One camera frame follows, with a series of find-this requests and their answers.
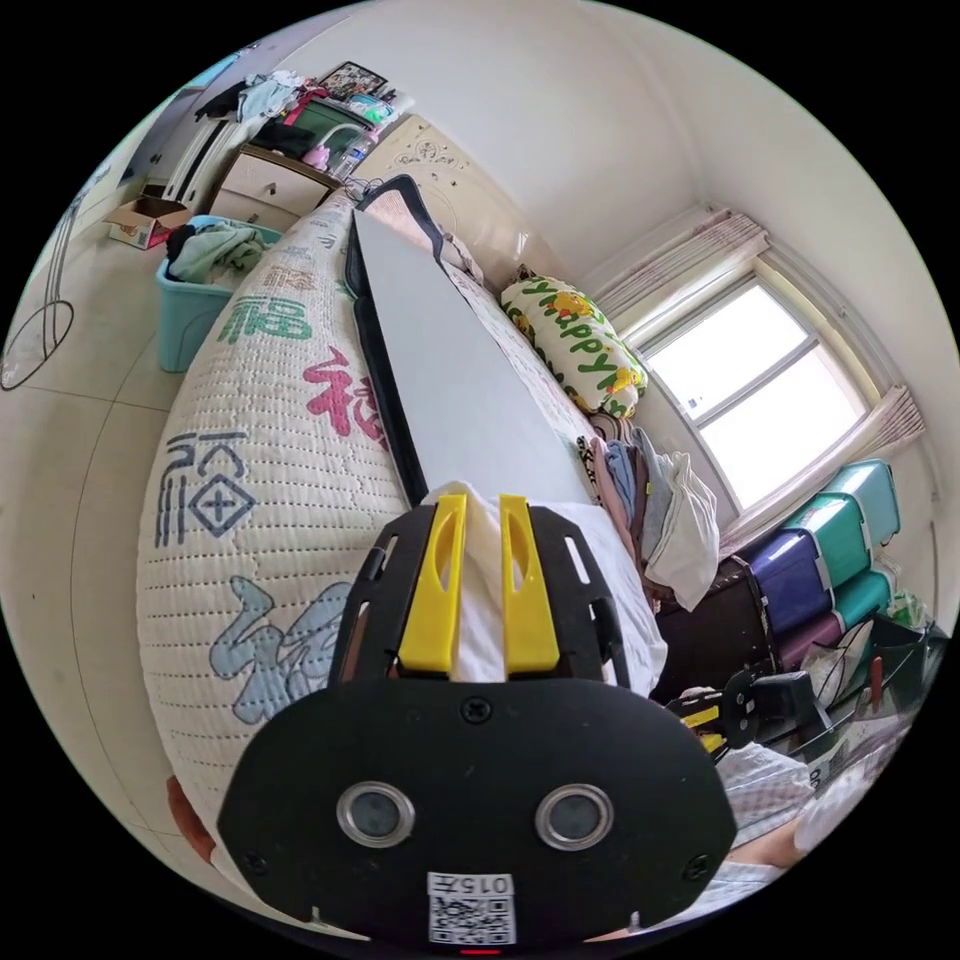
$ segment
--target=curtain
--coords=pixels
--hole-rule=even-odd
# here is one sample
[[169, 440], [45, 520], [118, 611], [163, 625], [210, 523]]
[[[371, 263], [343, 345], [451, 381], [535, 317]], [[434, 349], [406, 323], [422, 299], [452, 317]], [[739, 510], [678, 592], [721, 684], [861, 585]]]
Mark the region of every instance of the curtain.
[[799, 510], [837, 471], [860, 460], [886, 460], [926, 429], [910, 391], [892, 387], [879, 404], [816, 463], [745, 510], [720, 537], [720, 556], [739, 553]]
[[605, 284], [593, 299], [627, 336], [769, 246], [763, 227], [742, 213], [719, 210]]

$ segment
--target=bed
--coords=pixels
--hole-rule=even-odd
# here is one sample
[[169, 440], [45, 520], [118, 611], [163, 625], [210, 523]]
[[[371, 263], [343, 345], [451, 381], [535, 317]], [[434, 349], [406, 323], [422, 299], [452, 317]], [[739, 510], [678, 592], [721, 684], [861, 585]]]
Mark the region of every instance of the bed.
[[[413, 176], [431, 215], [439, 211], [471, 245], [493, 284], [521, 259], [558, 269], [520, 211], [455, 145], [417, 118], [404, 128], [374, 155], [381, 179], [398, 165]], [[236, 291], [185, 378], [146, 492], [137, 567], [143, 673], [183, 795], [214, 841], [246, 744], [322, 688], [352, 580], [381, 528], [410, 506], [343, 279], [354, 206], [335, 194]], [[588, 420], [496, 297], [444, 268], [575, 450], [593, 432]], [[633, 592], [643, 606], [639, 580]], [[640, 632], [656, 661], [665, 647], [645, 609]]]

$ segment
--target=camera lens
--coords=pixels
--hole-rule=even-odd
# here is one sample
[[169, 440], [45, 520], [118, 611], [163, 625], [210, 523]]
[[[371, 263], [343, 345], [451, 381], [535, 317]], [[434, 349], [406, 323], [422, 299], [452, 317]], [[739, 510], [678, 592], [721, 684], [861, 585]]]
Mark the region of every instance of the camera lens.
[[541, 801], [537, 834], [556, 850], [586, 850], [599, 843], [613, 825], [613, 806], [597, 787], [574, 783], [553, 790]]
[[358, 783], [337, 803], [343, 832], [365, 847], [394, 847], [413, 830], [413, 804], [387, 783]]

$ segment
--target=cardboard box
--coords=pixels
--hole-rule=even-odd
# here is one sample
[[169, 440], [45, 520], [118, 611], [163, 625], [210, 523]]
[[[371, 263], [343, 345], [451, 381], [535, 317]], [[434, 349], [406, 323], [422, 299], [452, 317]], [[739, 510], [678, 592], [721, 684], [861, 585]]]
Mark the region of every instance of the cardboard box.
[[149, 250], [163, 243], [192, 216], [182, 203], [175, 200], [138, 197], [117, 207], [103, 219], [110, 224], [110, 236], [114, 240], [129, 243], [138, 250]]

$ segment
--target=quilted mattress cover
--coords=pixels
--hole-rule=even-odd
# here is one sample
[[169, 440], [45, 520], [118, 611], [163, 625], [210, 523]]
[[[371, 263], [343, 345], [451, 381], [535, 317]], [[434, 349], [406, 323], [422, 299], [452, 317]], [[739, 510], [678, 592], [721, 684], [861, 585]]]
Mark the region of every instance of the quilted mattress cover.
[[[146, 494], [144, 678], [174, 772], [218, 843], [246, 744], [323, 687], [354, 576], [409, 509], [342, 279], [353, 206], [341, 192], [304, 217], [236, 291], [185, 378]], [[448, 273], [576, 458], [586, 419], [496, 300]]]

